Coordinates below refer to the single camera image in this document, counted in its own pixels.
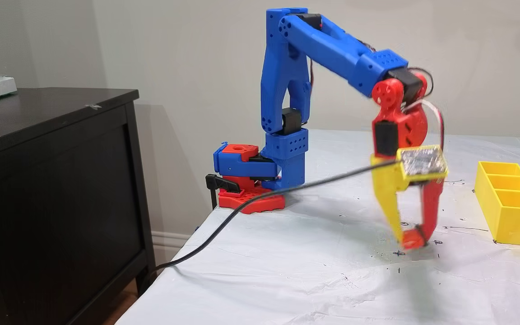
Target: white wire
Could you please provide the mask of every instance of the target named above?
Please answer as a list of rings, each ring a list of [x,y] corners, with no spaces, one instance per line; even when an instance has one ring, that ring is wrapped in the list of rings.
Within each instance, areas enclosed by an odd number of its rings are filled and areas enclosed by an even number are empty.
[[[409,109],[415,107],[418,104],[423,104],[426,107],[430,108],[431,111],[433,111],[433,113],[437,117],[437,121],[439,122],[439,127],[440,127],[441,148],[442,148],[442,146],[444,145],[444,122],[442,121],[442,114],[441,114],[441,112],[439,111],[439,109],[435,105],[433,105],[433,103],[431,103],[430,101],[427,101],[426,99],[419,99],[419,100],[415,101],[414,103],[408,105],[407,107],[403,108],[402,112],[406,113],[406,111],[408,111]]]

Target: table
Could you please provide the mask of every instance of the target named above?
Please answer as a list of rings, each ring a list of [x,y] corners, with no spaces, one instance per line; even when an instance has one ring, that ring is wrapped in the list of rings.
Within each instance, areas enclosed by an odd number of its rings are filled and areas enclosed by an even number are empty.
[[[155,266],[137,90],[0,97],[0,324],[101,323]]]
[[[306,181],[369,163],[369,132],[310,136]],[[118,325],[520,324],[520,246],[493,242],[473,193],[477,161],[520,164],[520,138],[447,136],[445,152],[450,174],[427,247],[397,255],[371,176],[356,176],[290,195],[285,210],[239,214],[163,271]],[[399,204],[411,227],[418,190]],[[216,208],[176,258],[229,212]]]

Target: dark wooden cabinet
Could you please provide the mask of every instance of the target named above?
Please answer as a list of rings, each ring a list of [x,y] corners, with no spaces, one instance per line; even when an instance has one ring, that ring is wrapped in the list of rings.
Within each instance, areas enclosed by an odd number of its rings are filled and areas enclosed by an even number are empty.
[[[137,90],[0,98],[0,324],[97,324],[154,268]]]

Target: white baseboard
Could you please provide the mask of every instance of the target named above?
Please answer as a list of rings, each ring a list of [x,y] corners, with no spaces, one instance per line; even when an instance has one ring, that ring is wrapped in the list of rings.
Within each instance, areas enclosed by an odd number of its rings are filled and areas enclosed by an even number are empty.
[[[161,264],[171,261],[172,257],[178,253],[188,238],[190,238],[190,235],[165,231],[152,231],[155,263]]]

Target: wooden floor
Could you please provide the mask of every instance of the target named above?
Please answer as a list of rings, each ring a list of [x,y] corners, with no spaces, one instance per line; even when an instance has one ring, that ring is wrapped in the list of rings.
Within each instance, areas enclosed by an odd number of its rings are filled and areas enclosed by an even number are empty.
[[[114,325],[136,300],[138,300],[138,290],[136,290],[136,281],[134,280],[111,303],[112,312],[102,325]]]

